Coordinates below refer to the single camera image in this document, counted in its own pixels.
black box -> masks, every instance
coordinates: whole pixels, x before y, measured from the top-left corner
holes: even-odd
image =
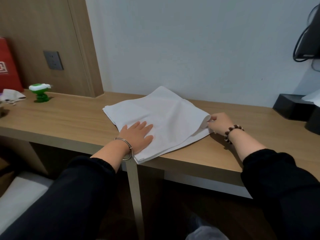
[[[308,121],[316,105],[302,97],[304,95],[280,94],[273,109],[286,119]]]
[[[320,108],[317,106],[305,125],[308,131],[320,135]]]

wall socket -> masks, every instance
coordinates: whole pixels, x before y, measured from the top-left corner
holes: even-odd
[[[58,51],[43,51],[48,66],[52,70],[63,70],[61,59]]]

black cable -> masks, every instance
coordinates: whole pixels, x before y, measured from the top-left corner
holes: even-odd
[[[307,20],[306,20],[306,25],[307,25],[307,26],[309,26],[309,25],[311,24],[310,18],[311,18],[311,15],[312,15],[313,11],[316,10],[316,9],[318,9],[318,8],[319,8],[319,4],[316,5],[316,6],[311,10],[311,12],[309,13],[308,18],[307,18]]]
[[[315,72],[320,72],[319,70],[315,69],[314,64],[313,64],[314,61],[315,61],[315,59],[313,59],[312,62],[311,62],[311,68],[312,68]]]
[[[308,60],[308,59],[297,60],[296,58],[294,58],[294,56],[296,55],[296,51],[297,51],[297,48],[298,48],[298,46],[299,46],[299,44],[300,44],[300,41],[301,41],[302,37],[303,37],[304,34],[308,31],[309,27],[310,27],[310,25],[309,25],[308,27],[306,27],[305,30],[302,32],[302,34],[301,34],[300,37],[298,38],[298,41],[297,41],[297,43],[296,43],[296,46],[294,47],[292,58],[293,58],[293,60],[294,60],[295,62],[304,62],[304,61]]]

green figurine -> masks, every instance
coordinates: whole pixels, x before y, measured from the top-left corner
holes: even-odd
[[[29,86],[29,90],[37,95],[37,100],[35,100],[35,103],[43,103],[48,102],[50,98],[48,95],[45,94],[49,89],[51,88],[51,85],[45,84],[45,83],[37,83]]]

white towel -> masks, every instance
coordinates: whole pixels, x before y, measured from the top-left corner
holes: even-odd
[[[137,121],[153,124],[148,133],[154,136],[153,141],[134,155],[138,164],[185,147],[210,134],[207,126],[210,115],[165,87],[159,87],[143,98],[105,106],[103,111],[119,131],[124,125],[130,127]]]

